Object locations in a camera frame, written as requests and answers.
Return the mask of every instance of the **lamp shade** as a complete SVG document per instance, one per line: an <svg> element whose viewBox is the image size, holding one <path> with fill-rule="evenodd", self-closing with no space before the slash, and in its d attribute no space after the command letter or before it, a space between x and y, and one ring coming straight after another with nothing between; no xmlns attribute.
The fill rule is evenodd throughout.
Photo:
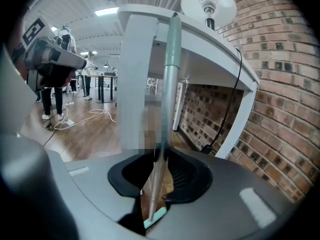
<svg viewBox="0 0 320 240"><path fill-rule="evenodd" d="M234 0L210 0L214 3L214 12L211 15L216 26L223 27L233 22L237 14L237 6ZM206 0L181 0L182 12L200 22L208 18L203 5Z"/></svg>

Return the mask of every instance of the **ceiling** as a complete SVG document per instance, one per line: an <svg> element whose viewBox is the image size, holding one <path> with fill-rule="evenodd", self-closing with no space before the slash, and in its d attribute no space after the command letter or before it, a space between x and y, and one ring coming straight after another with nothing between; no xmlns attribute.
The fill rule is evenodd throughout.
<svg viewBox="0 0 320 240"><path fill-rule="evenodd" d="M97 66L102 67L108 60L117 67L124 31L117 14L98 17L95 11L122 4L145 4L180 11L180 0L39 0L27 16L26 27L39 16L51 27L68 25L78 54L97 51L94 58Z"/></svg>

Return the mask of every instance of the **brick wall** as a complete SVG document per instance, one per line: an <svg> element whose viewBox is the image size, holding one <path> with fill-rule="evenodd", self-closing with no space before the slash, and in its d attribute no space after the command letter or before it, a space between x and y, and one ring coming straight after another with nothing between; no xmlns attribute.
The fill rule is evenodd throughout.
<svg viewBox="0 0 320 240"><path fill-rule="evenodd" d="M236 18L217 33L240 49L261 83L249 120L228 159L297 201L320 171L319 43L291 0L235 1ZM215 137L230 91L216 86L187 87L180 127L199 149ZM212 155L228 134L239 107L237 100Z"/></svg>

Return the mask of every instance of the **white sneaker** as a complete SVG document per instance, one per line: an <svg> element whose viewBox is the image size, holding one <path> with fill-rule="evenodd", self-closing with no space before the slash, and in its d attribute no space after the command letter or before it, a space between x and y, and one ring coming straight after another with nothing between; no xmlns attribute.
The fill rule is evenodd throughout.
<svg viewBox="0 0 320 240"><path fill-rule="evenodd" d="M58 114L58 120L61 121L62 119L64 119L64 116L64 113Z"/></svg>
<svg viewBox="0 0 320 240"><path fill-rule="evenodd" d="M43 114L42 115L42 119L43 120L49 120L50 119L50 115Z"/></svg>

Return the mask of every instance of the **wooden floor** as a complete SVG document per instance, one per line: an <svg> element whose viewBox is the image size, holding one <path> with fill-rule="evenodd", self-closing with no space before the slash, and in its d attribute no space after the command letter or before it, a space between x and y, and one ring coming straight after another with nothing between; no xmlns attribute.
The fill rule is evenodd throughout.
<svg viewBox="0 0 320 240"><path fill-rule="evenodd" d="M90 92L92 97L95 97L97 94L95 89L91 89ZM67 119L70 119L75 123L94 116L94 114L89 113L89 111L93 109L103 109L105 112L109 112L111 114L113 120L117 121L117 108L115 107L114 102L101 104L96 103L95 98L89 101L84 100L81 90L78 95L64 93L63 104L69 102L74 102L74 105L67 106L69 109ZM46 124L43 123L42 114L42 102L35 103L32 108L32 112L22 127L21 133L25 137L32 138L42 145L45 144L45 149L60 153L64 162L85 160L121 153L120 142L117 134L117 123L110 120L110 116L108 114L96 116L95 118L86 120L79 125L66 130L57 130L56 132L54 130L43 128ZM55 115L51 118L53 126L59 122L56 114L57 111L55 109L51 111L51 116ZM189 148L188 144L183 140L178 132L173 132L171 145L184 149ZM165 201L162 199L162 196L171 191L173 191L173 182L170 172L167 169L164 175L157 210L165 205ZM150 184L147 181L143 187L143 195L141 197L141 209L144 220L148 218L150 192Z"/></svg>

